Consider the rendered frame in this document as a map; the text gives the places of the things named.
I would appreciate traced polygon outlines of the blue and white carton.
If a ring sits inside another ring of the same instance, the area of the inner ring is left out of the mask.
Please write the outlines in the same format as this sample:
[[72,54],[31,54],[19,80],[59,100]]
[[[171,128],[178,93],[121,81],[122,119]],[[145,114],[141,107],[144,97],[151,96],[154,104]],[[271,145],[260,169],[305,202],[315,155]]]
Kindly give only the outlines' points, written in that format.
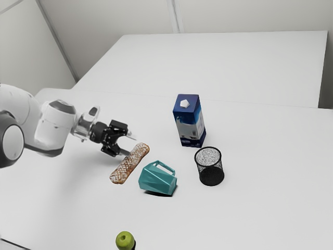
[[201,148],[206,137],[206,128],[199,95],[179,94],[173,108],[173,116],[181,145]]

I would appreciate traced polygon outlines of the black mesh pen holder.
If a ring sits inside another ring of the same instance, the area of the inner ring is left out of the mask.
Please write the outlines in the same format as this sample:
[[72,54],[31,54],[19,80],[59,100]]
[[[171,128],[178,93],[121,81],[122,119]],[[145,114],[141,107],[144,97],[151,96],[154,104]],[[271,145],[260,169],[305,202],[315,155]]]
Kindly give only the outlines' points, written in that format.
[[206,186],[219,185],[225,177],[222,165],[222,153],[213,146],[203,147],[195,153],[199,180]]

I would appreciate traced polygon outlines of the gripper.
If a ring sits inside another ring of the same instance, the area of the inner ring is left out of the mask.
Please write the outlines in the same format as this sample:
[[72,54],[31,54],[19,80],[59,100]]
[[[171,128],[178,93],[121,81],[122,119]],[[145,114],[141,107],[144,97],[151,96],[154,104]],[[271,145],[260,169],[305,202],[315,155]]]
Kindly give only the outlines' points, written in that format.
[[128,125],[111,120],[109,125],[102,122],[95,123],[89,139],[94,143],[102,144],[101,151],[109,156],[128,156],[130,152],[120,148],[118,145],[118,139],[122,136],[137,140],[137,136],[133,132],[129,132]]

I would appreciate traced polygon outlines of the teal faceted mug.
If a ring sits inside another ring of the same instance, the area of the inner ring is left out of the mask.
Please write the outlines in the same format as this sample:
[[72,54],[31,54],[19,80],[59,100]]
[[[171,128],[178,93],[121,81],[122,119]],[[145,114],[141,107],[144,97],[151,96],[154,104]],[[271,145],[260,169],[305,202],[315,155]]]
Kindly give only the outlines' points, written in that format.
[[156,160],[146,165],[138,179],[142,190],[172,196],[177,185],[175,170]]

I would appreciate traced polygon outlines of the long brown bread loaf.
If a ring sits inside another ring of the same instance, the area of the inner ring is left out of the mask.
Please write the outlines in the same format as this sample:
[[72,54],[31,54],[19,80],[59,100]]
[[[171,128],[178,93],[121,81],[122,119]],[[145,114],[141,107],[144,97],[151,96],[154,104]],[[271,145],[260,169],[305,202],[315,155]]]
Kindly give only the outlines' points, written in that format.
[[149,153],[150,148],[145,143],[138,143],[130,151],[117,168],[111,173],[109,179],[113,184],[124,184],[130,174],[138,166],[141,160]]

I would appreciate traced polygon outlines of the green apple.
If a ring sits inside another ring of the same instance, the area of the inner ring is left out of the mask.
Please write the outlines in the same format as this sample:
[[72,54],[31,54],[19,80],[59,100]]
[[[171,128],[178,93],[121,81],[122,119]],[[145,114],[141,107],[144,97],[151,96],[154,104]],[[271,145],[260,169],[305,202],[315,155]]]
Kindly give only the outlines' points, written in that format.
[[116,237],[116,246],[118,250],[135,250],[136,241],[132,233],[122,231]]

